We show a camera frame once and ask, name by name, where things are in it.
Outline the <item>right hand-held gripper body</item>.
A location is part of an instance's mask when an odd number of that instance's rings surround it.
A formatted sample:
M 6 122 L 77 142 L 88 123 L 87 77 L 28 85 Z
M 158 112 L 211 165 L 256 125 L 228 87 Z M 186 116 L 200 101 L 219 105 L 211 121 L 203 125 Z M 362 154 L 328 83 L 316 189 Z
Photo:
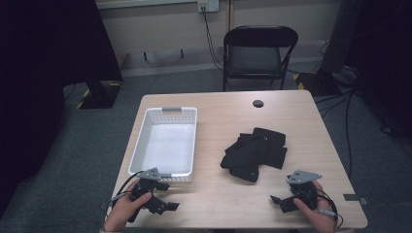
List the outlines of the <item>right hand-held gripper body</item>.
M 287 176 L 287 183 L 290 185 L 292 196 L 282 202 L 293 201 L 294 198 L 297 198 L 310 209 L 315 209 L 317 207 L 318 192 L 313 185 L 313 181 L 321 177 L 321 174 L 295 170 Z

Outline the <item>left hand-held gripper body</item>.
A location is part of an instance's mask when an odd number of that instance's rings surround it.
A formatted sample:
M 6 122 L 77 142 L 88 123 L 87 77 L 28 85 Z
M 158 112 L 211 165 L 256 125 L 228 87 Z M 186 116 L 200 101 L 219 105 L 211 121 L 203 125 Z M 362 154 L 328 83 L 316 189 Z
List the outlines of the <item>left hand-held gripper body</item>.
M 155 189 L 160 191 L 167 191 L 169 189 L 168 183 L 162 183 L 160 181 L 161 176 L 158 170 L 152 168 L 147 171 L 139 172 L 136 176 L 139 178 L 139 182 L 132 188 L 130 200 L 135 201 L 144 194 L 150 193 L 152 197 L 143 205 L 143 207 L 148 211 L 150 207 L 162 207 L 166 210 L 167 203 L 154 195 Z

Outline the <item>white plastic basket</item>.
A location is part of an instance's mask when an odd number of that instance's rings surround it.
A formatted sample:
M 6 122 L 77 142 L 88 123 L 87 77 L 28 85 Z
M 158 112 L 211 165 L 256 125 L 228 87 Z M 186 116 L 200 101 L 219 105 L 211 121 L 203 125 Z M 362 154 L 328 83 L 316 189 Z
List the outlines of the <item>white plastic basket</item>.
M 156 168 L 172 183 L 192 181 L 197 109 L 149 108 L 145 111 L 128 174 Z

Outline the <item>black cloth garment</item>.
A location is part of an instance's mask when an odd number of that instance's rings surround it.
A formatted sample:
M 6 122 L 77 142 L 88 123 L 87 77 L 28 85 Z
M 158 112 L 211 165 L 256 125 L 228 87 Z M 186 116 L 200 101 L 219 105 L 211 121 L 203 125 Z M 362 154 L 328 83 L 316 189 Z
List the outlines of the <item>black cloth garment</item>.
M 260 165 L 283 168 L 288 151 L 285 144 L 285 134 L 256 127 L 252 134 L 241 133 L 237 141 L 224 151 L 221 167 L 233 177 L 255 183 Z

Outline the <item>person's right hand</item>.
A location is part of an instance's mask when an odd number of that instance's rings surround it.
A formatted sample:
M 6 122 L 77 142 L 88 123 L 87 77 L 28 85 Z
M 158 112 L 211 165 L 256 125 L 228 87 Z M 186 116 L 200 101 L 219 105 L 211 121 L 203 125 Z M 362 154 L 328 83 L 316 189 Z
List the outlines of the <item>person's right hand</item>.
M 319 209 L 331 211 L 331 206 L 327 200 L 322 198 L 323 187 L 317 181 L 313 181 L 313 185 L 317 188 L 319 194 L 317 198 L 317 208 L 315 210 L 311 210 L 300 199 L 294 198 L 293 202 L 297 208 L 303 212 L 318 233 L 335 233 L 337 230 L 335 218 L 319 212 Z

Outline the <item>person's left hand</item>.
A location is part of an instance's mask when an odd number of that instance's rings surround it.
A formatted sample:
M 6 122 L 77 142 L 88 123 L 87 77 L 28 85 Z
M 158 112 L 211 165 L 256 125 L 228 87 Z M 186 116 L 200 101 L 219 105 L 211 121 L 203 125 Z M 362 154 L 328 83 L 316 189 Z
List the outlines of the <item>person's left hand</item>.
M 118 199 L 116 205 L 106 217 L 99 233 L 121 233 L 134 213 L 152 198 L 152 194 L 147 192 L 136 200 L 131 201 L 130 193 L 137 183 L 137 181 L 134 181 L 127 187 L 126 193 Z

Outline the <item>black stand base yellow stripes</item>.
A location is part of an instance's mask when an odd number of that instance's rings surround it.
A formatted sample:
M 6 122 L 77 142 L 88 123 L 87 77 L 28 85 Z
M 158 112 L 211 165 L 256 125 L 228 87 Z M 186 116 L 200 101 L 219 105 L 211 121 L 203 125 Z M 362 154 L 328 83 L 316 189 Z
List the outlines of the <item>black stand base yellow stripes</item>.
M 77 104 L 77 109 L 110 109 L 120 92 L 121 83 L 99 83 L 89 88 Z
M 328 72 L 299 73 L 293 76 L 299 89 L 308 90 L 313 97 L 341 95 L 334 77 Z

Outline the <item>black folding chair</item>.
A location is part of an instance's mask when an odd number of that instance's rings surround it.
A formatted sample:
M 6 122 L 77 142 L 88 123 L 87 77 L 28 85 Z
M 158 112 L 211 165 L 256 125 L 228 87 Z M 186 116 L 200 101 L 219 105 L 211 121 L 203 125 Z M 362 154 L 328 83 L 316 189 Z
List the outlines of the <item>black folding chair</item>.
M 223 91 L 229 79 L 280 81 L 286 74 L 298 34 L 287 26 L 244 25 L 223 38 Z

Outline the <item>dark curtain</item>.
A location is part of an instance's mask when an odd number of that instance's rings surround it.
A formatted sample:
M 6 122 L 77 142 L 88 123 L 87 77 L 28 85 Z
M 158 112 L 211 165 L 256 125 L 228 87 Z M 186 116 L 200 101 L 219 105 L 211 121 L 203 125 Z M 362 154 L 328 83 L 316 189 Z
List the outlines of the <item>dark curtain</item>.
M 96 0 L 0 0 L 0 218 L 49 153 L 64 87 L 121 79 Z
M 412 0 L 362 0 L 347 63 L 382 130 L 412 138 Z

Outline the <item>grey upright column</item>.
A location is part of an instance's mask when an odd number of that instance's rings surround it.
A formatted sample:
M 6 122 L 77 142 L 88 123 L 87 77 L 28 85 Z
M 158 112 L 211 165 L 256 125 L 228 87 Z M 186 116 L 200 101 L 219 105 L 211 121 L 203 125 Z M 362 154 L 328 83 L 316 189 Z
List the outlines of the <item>grey upright column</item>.
M 320 70 L 340 73 L 345 65 L 353 38 L 362 0 L 341 0 L 339 11 L 330 36 Z

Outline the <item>white wall outlet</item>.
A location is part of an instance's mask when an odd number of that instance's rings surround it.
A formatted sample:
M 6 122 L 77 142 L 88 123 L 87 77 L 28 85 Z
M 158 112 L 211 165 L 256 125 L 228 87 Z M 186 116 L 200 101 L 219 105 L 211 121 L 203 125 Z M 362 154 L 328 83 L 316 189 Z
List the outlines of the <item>white wall outlet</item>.
M 198 0 L 197 10 L 200 13 L 216 13 L 220 9 L 219 0 Z

